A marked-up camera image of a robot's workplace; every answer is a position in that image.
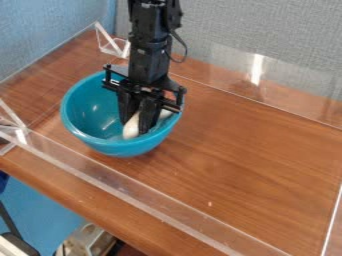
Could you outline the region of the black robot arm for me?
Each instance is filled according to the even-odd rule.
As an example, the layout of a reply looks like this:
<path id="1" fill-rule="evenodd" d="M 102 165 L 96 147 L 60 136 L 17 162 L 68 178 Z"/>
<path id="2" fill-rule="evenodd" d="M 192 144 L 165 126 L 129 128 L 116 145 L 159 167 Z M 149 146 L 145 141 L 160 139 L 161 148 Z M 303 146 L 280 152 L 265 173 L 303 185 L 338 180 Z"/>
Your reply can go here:
<path id="1" fill-rule="evenodd" d="M 120 74 L 106 64 L 102 87 L 117 95 L 118 118 L 125 125 L 137 115 L 137 131 L 145 134 L 156 125 L 163 110 L 179 113 L 187 89 L 168 77 L 172 39 L 183 47 L 176 33 L 183 11 L 179 0 L 126 0 L 130 32 L 128 74 Z"/>

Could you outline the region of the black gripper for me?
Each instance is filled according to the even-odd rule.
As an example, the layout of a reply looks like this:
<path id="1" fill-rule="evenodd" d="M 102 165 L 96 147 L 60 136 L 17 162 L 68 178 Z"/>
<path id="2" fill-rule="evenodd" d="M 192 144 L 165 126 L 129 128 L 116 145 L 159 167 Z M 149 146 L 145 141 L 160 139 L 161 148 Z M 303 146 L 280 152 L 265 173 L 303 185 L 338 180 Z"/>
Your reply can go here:
<path id="1" fill-rule="evenodd" d="M 167 72 L 156 80 L 141 81 L 121 74 L 110 64 L 104 65 L 104 71 L 102 87 L 116 93 L 121 124 L 138 108 L 138 134 L 145 134 L 156 125 L 163 109 L 181 112 L 187 89 L 169 79 Z"/>

